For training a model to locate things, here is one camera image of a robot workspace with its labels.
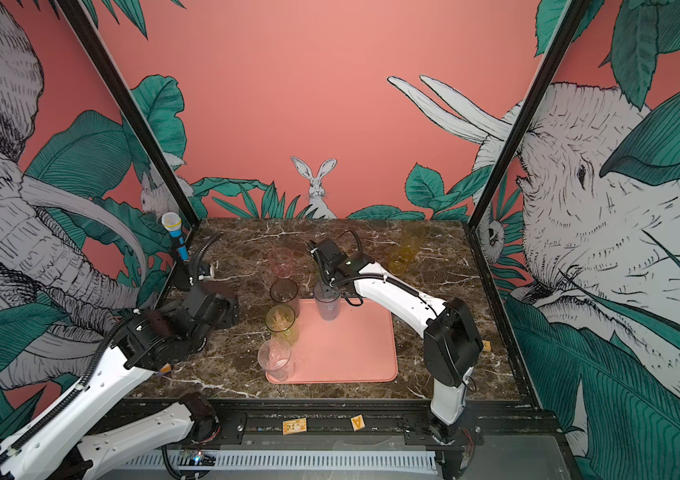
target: marble tabletop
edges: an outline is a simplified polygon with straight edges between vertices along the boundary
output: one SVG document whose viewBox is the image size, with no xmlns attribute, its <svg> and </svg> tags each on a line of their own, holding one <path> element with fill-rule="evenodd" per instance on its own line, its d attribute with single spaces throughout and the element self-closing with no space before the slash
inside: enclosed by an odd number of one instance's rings
<svg viewBox="0 0 680 480">
<path fill-rule="evenodd" d="M 481 338 L 490 341 L 491 351 L 479 356 L 473 373 L 475 388 L 468 398 L 516 400 L 519 398 L 505 345 L 500 339 L 487 295 L 463 226 L 457 221 L 435 221 L 423 248 L 401 279 L 432 296 L 450 300 L 457 296 L 473 313 Z M 295 255 L 295 274 L 300 297 L 310 297 L 317 278 L 305 242 L 318 242 L 327 235 L 345 252 L 355 250 L 355 230 L 364 252 L 387 264 L 387 251 L 401 234 L 401 222 L 391 220 L 246 220 L 216 218 L 204 220 L 194 244 L 203 244 L 213 231 L 222 240 L 206 253 L 215 280 L 222 280 L 239 294 L 239 324 L 216 330 L 205 351 L 179 363 L 167 375 L 154 377 L 133 390 L 132 398 L 175 398 L 187 392 L 203 391 L 216 398 L 431 398 L 433 380 L 423 364 L 423 341 L 397 317 L 393 318 L 398 376 L 391 382 L 315 383 L 275 385 L 268 382 L 257 362 L 257 352 L 270 338 L 265 313 L 274 305 L 268 289 L 275 277 L 268 267 L 268 253 L 286 246 Z M 176 289 L 167 300 L 183 298 Z"/>
</svg>

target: rabbit drawing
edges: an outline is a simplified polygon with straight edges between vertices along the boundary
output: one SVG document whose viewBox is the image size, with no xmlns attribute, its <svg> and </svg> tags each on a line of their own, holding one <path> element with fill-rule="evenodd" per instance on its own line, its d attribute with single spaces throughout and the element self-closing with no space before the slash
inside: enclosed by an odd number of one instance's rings
<svg viewBox="0 0 680 480">
<path fill-rule="evenodd" d="M 321 186 L 321 179 L 326 176 L 333 168 L 337 166 L 337 160 L 330 158 L 321 164 L 321 168 L 318 169 L 318 175 L 313 176 L 313 171 L 307 166 L 307 163 L 300 160 L 297 157 L 292 157 L 292 162 L 295 164 L 295 168 L 303 177 L 307 178 L 311 182 L 311 188 L 308 189 L 307 195 L 309 197 L 307 212 L 316 210 L 313 214 L 313 218 L 337 218 L 332 210 L 324 202 L 324 196 L 327 192 L 324 187 Z"/>
</svg>

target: yellow label with text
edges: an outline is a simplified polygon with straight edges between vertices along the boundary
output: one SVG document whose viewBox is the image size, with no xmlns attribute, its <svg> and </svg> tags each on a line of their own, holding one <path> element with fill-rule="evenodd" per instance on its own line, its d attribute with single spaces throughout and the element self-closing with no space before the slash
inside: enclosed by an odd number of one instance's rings
<svg viewBox="0 0 680 480">
<path fill-rule="evenodd" d="M 295 418 L 294 420 L 287 420 L 282 424 L 282 426 L 284 429 L 284 435 L 305 432 L 307 430 L 307 419 Z"/>
<path fill-rule="evenodd" d="M 354 432 L 358 432 L 359 430 L 361 430 L 362 428 L 365 427 L 363 416 L 351 418 L 351 423 L 353 424 L 353 431 Z"/>
</svg>

